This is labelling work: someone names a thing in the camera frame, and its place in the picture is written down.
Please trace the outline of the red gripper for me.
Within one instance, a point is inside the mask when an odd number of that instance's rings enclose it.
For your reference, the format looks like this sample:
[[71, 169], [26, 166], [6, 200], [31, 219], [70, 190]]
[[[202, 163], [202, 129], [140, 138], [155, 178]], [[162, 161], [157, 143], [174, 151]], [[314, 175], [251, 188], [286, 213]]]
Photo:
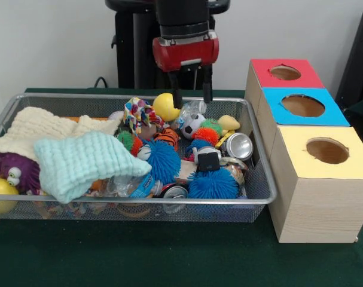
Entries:
[[157, 66], [168, 72], [172, 88], [173, 106], [181, 109], [182, 96], [179, 92], [178, 71], [184, 66], [200, 65], [203, 70], [203, 100], [211, 103], [212, 92], [212, 64], [219, 54], [219, 39], [214, 30], [202, 36], [181, 39], [154, 38], [152, 52]]

